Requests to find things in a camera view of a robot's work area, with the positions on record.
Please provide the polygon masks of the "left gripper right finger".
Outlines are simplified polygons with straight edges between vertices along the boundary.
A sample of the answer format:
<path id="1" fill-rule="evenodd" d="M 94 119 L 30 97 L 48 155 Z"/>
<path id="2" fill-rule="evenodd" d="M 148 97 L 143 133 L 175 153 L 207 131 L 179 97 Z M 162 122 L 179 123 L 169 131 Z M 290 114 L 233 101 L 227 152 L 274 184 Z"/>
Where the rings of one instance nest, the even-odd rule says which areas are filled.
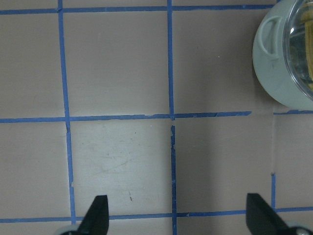
<path id="1" fill-rule="evenodd" d="M 252 235 L 311 235 L 301 225 L 288 225 L 258 193 L 246 196 L 246 226 Z"/>

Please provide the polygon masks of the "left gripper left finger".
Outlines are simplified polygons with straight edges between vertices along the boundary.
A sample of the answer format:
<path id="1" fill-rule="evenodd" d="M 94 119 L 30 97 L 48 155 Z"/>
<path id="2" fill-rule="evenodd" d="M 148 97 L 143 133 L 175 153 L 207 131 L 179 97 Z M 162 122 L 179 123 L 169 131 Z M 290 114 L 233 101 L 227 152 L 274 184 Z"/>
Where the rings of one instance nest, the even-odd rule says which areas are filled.
<path id="1" fill-rule="evenodd" d="M 106 235 L 109 230 L 109 205 L 106 195 L 94 198 L 80 224 L 59 228 L 56 235 Z"/>

